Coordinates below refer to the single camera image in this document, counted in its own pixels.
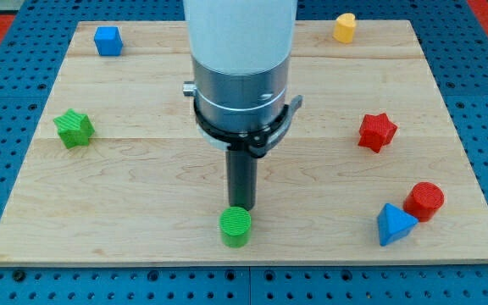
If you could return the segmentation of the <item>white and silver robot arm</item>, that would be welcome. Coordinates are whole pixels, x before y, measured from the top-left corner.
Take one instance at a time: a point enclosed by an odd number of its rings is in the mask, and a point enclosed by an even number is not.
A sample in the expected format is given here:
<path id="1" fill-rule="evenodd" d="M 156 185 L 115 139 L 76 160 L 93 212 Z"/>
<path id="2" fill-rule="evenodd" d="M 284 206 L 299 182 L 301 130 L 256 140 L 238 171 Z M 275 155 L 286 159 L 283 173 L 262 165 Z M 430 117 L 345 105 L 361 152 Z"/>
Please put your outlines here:
<path id="1" fill-rule="evenodd" d="M 297 0 L 184 0 L 197 125 L 226 150 L 284 112 Z"/>

